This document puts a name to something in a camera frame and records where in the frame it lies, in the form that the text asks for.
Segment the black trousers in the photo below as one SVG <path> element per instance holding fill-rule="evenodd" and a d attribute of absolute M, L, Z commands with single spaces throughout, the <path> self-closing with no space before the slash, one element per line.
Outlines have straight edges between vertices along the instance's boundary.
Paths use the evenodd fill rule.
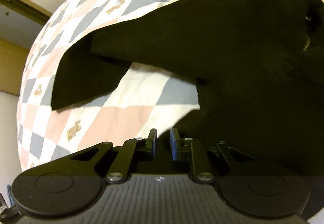
<path fill-rule="evenodd" d="M 94 30 L 64 53 L 52 109 L 114 91 L 134 62 L 195 80 L 182 137 L 323 175 L 322 0 L 180 0 Z"/>

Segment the pastel checkered quilt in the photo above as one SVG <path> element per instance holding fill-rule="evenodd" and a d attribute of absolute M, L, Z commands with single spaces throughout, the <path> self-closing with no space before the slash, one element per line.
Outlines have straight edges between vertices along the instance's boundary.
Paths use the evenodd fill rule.
<path fill-rule="evenodd" d="M 125 52 L 129 24 L 180 0 L 66 0 L 39 33 L 22 75 L 17 107 L 22 170 L 48 163 L 102 141 L 117 145 L 143 137 L 154 127 L 165 132 L 179 121 L 213 108 L 216 127 L 236 136 L 242 123 L 226 125 L 243 97 L 245 75 L 219 65 L 237 37 L 241 55 L 268 24 L 271 0 L 245 9 L 245 0 L 207 1 L 216 18 L 202 50 L 177 52 L 179 30 L 162 49 L 150 45 Z"/>

